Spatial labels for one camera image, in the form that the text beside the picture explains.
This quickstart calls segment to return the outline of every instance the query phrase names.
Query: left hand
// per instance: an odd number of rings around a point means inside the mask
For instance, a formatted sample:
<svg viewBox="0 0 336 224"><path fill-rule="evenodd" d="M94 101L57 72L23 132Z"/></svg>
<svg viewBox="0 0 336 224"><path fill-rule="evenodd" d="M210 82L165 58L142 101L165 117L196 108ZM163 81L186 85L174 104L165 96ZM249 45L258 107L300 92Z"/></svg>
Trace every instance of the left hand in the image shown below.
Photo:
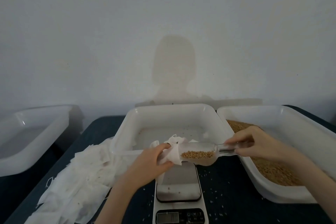
<svg viewBox="0 0 336 224"><path fill-rule="evenodd" d="M143 150L123 175L125 182L137 190L168 171L173 167L173 162L167 161L161 165L157 165L158 156L164 149L168 148L170 148L170 144L162 143L154 148Z"/></svg>

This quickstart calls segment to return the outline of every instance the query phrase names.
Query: white wall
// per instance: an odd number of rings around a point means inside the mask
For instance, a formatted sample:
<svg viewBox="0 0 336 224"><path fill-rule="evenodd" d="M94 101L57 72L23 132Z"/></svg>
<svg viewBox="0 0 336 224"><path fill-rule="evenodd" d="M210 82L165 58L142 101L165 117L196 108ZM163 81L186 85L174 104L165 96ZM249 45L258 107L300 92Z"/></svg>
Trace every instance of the white wall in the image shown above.
<svg viewBox="0 0 336 224"><path fill-rule="evenodd" d="M293 104L336 113L336 0L0 0L0 112Z"/></svg>

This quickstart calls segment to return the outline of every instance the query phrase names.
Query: plastic tray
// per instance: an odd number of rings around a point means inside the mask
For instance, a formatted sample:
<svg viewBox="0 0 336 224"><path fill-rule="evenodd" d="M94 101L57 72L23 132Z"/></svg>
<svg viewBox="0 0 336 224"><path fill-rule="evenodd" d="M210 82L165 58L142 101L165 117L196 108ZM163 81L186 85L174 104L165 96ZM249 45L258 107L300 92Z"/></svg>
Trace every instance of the plastic tray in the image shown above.
<svg viewBox="0 0 336 224"><path fill-rule="evenodd" d="M309 157L328 175L336 178L336 134L286 106L229 106L217 110L226 130L226 120L258 125L276 139ZM240 160L257 191L276 203L316 203L304 186L281 186L258 171L250 157Z"/></svg>
<svg viewBox="0 0 336 224"><path fill-rule="evenodd" d="M0 120L0 177L34 165L68 127L70 110L71 106L32 108Z"/></svg>
<svg viewBox="0 0 336 224"><path fill-rule="evenodd" d="M111 142L119 155L138 155L158 140L176 134L188 141L223 143L230 137L215 110L205 104L143 106L130 110Z"/></svg>

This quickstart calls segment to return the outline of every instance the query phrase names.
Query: dark blue table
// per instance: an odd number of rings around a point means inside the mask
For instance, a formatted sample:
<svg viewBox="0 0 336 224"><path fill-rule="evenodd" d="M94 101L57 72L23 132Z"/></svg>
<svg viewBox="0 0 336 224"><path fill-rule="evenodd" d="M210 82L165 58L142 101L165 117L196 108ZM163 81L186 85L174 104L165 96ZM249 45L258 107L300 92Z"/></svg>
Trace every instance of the dark blue table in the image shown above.
<svg viewBox="0 0 336 224"><path fill-rule="evenodd" d="M300 108L292 108L336 133L336 128L326 121ZM36 204L46 189L47 180L65 168L76 152L114 136L124 117L102 117L90 124L14 211L6 224L24 223L35 211ZM237 156L221 157L212 166L197 166L197 170L210 223L331 223L319 205L276 204L263 199ZM123 224L152 223L154 188L153 181L135 193L126 210ZM91 221L97 218L99 211Z"/></svg>

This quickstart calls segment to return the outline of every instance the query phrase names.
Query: scale platform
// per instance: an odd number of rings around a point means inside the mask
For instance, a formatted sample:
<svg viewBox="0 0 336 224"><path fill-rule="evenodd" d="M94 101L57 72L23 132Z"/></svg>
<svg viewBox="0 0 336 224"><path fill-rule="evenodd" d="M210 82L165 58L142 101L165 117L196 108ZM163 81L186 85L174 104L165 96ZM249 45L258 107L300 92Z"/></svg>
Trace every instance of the scale platform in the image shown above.
<svg viewBox="0 0 336 224"><path fill-rule="evenodd" d="M196 166L175 165L155 183L153 224L208 224L208 214Z"/></svg>

